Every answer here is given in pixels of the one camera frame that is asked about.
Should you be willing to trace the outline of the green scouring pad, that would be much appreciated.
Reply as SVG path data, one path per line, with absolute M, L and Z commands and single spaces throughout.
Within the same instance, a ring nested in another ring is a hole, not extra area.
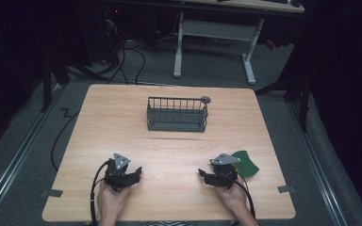
M 233 156 L 239 159 L 234 166 L 244 179 L 253 177 L 259 172 L 259 167 L 251 160 L 246 151 L 237 151 L 233 153 Z

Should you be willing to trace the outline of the white desk frame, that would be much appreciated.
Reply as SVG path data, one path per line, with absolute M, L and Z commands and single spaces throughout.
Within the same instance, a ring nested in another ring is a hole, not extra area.
M 264 24 L 265 13 L 286 13 L 298 15 L 304 13 L 300 0 L 180 0 L 181 6 L 198 6 L 249 9 L 259 14 L 252 24 L 236 24 L 226 22 L 204 21 L 202 19 L 186 19 L 184 13 L 179 13 L 177 49 L 174 59 L 173 76 L 182 75 L 183 40 L 185 36 L 213 38 L 223 40 L 248 41 L 247 52 L 241 55 L 245 74 L 250 85 L 255 84 L 251 57 Z

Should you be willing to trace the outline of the metal floor rail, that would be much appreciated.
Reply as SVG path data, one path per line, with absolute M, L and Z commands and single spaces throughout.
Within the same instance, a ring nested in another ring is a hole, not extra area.
M 293 118 L 294 124 L 299 131 L 300 137 L 304 143 L 305 153 L 312 170 L 312 174 L 316 180 L 319 191 L 325 206 L 329 212 L 331 219 L 333 220 L 334 226 L 348 226 L 347 220 L 342 213 L 342 210 L 337 201 L 334 189 L 331 187 L 328 178 L 326 177 L 324 170 L 321 166 L 319 158 L 315 152 L 314 146 L 308 136 L 308 133 L 304 131 L 299 120 L 299 112 L 295 104 L 286 103 L 289 113 Z
M 66 89 L 65 85 L 55 85 L 52 101 L 43 109 L 41 88 L 37 88 L 25 106 L 13 117 L 8 129 L 0 138 L 0 203 L 6 196 L 25 159 L 31 151 L 53 105 Z

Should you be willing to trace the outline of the person's left hand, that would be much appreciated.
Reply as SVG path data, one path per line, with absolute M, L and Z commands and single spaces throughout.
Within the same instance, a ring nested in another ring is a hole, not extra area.
M 118 220 L 130 192 L 130 186 L 121 192 L 115 192 L 106 183 L 101 183 L 98 194 L 99 222 L 101 220 Z

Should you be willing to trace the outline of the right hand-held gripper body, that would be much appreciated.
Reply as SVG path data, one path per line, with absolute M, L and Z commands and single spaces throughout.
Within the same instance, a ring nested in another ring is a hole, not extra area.
M 213 186 L 226 187 L 229 189 L 237 180 L 238 174 L 234 165 L 240 163 L 241 159 L 227 153 L 221 153 L 210 161 L 214 176 L 211 178 Z

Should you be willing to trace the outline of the person's patterned clothing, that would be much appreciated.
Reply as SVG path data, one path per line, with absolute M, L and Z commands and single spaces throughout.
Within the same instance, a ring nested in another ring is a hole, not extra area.
M 142 226 L 193 226 L 186 221 L 152 221 L 144 223 Z

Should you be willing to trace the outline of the person's right hand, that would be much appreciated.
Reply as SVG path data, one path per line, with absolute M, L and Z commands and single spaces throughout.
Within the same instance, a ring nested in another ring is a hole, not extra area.
M 224 206 L 236 217 L 244 217 L 250 214 L 246 205 L 246 194 L 239 186 L 240 179 L 237 179 L 230 188 L 215 186 L 214 189 L 220 196 Z

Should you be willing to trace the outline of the dark wire basket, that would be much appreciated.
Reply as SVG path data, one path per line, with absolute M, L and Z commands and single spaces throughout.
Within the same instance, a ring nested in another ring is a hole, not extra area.
M 206 130 L 208 96 L 201 98 L 149 97 L 146 108 L 149 131 L 200 132 Z

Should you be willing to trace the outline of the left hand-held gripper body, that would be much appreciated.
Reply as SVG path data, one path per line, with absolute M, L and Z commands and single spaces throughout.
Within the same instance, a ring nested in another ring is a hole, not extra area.
M 107 161 L 107 170 L 104 181 L 115 192 L 120 192 L 123 188 L 131 186 L 132 177 L 126 174 L 126 169 L 130 160 L 118 153 Z

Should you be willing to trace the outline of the black stand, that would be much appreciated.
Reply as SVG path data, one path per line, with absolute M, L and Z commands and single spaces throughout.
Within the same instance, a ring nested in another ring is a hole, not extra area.
M 306 133 L 307 112 L 309 110 L 309 94 L 310 94 L 311 76 L 307 73 L 295 74 L 292 76 L 278 79 L 276 82 L 255 91 L 256 95 L 263 95 L 272 90 L 284 90 L 284 100 L 286 102 L 300 102 L 300 110 L 298 111 L 298 122 L 301 129 Z
M 59 54 L 48 54 L 43 61 L 43 99 L 42 112 L 46 112 L 52 102 L 52 77 L 55 77 L 60 85 L 67 85 L 70 76 L 67 73 L 65 57 Z

